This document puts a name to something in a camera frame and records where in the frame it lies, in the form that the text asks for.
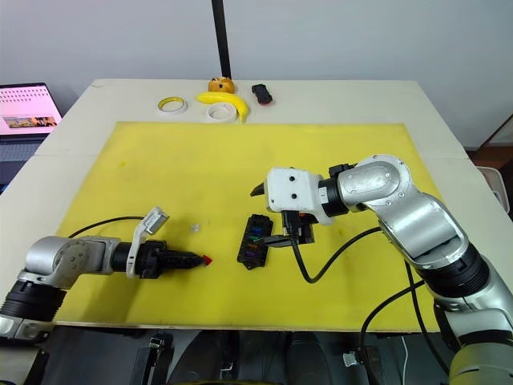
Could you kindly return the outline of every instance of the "black cable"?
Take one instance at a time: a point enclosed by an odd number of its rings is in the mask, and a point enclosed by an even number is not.
[[[408,273],[408,282],[410,283],[410,286],[412,286],[414,283],[414,276],[411,273],[411,267],[408,262],[404,261],[404,263],[406,266],[406,272]],[[430,348],[431,353],[433,353],[433,356],[436,358],[443,371],[445,371],[446,375],[449,375],[449,368],[447,367],[446,363],[443,362],[442,357],[440,357],[440,354],[434,347],[433,341],[431,341],[430,336],[427,334],[426,326],[424,325],[422,314],[420,313],[420,307],[418,306],[417,293],[415,293],[415,290],[411,290],[411,300],[414,303],[415,315],[417,316],[418,325],[420,326],[422,336],[426,340],[427,346]]]
[[[305,263],[303,262],[303,258],[301,257],[301,252],[299,251],[299,247],[297,246],[297,242],[294,238],[290,238],[290,243],[292,244],[292,249],[294,251],[294,257],[296,257],[297,265],[299,266],[299,270],[301,271],[301,274],[303,274],[303,278],[308,283],[315,283],[319,279],[322,278],[322,276],[325,274],[326,271],[328,271],[329,267],[337,260],[338,256],[344,252],[345,249],[350,247],[354,242],[358,241],[359,239],[362,239],[363,237],[376,233],[380,231],[381,229],[379,227],[374,227],[372,229],[368,229],[364,231],[363,233],[359,233],[357,236],[352,237],[350,240],[348,240],[344,245],[341,246],[340,249],[338,249],[333,256],[329,259],[329,261],[326,262],[324,267],[317,273],[317,275],[313,278],[311,278],[308,274],[308,271],[306,271]]]
[[[96,226],[101,226],[101,225],[105,225],[106,223],[111,223],[111,222],[116,222],[116,221],[124,221],[126,219],[138,219],[138,220],[142,221],[144,219],[144,217],[116,217],[116,218],[106,219],[105,221],[96,222],[96,223],[93,223],[92,225],[82,227],[80,230],[77,230],[74,233],[72,233],[70,236],[68,236],[68,238],[74,238],[77,235],[79,235],[80,233],[83,233],[84,231],[86,231],[88,229],[92,229],[93,227],[96,227]]]
[[[417,283],[413,283],[410,285],[410,287],[406,287],[405,289],[399,291],[398,293],[392,295],[391,297],[388,297],[385,301],[380,303],[374,310],[372,310],[369,314],[369,316],[366,318],[366,320],[363,322],[362,328],[360,329],[360,335],[359,335],[359,351],[360,351],[360,358],[363,361],[363,365],[366,367],[367,370],[367,376],[369,377],[370,385],[378,385],[378,379],[376,378],[376,375],[372,371],[372,368],[369,365],[369,358],[367,357],[365,347],[366,347],[366,332],[367,328],[369,327],[370,322],[373,320],[373,318],[378,314],[383,308],[387,305],[389,305],[391,302],[395,301],[396,299],[402,297],[404,294],[408,294],[410,291],[413,293],[415,289],[418,287],[424,285],[424,281],[419,281]]]

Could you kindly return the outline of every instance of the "white tape roll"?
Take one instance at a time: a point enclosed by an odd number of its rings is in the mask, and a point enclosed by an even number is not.
[[[179,96],[170,96],[160,100],[157,107],[166,115],[177,115],[187,110],[187,102]]]
[[[213,123],[231,123],[236,117],[237,109],[230,103],[214,103],[207,110],[207,119]]]

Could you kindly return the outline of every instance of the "banana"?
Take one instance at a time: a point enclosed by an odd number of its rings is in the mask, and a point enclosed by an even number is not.
[[[201,92],[196,97],[196,99],[198,99],[201,103],[206,104],[213,104],[218,102],[233,104],[239,113],[239,120],[241,123],[244,122],[249,112],[248,105],[242,98],[228,92]]]

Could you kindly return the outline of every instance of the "red object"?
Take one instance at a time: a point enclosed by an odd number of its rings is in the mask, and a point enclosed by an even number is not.
[[[202,258],[205,261],[206,266],[208,266],[212,263],[212,259],[210,257],[207,257],[206,255],[204,255]]]

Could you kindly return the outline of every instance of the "silver robotic arm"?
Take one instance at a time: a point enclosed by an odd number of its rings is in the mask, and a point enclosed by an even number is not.
[[[419,192],[394,156],[371,156],[329,174],[273,168],[264,183],[268,209],[309,214],[323,225],[349,211],[374,211],[382,232],[426,282],[442,334],[461,349],[450,383],[512,381],[513,296],[443,203]],[[300,237],[302,228],[285,218],[284,235]]]
[[[112,237],[44,237],[26,255],[26,267],[0,307],[0,342],[40,342],[66,291],[81,274],[123,272],[129,278],[157,278],[167,269],[208,264],[190,252],[169,250],[165,241],[145,241],[168,219],[155,207],[135,228],[132,242]]]

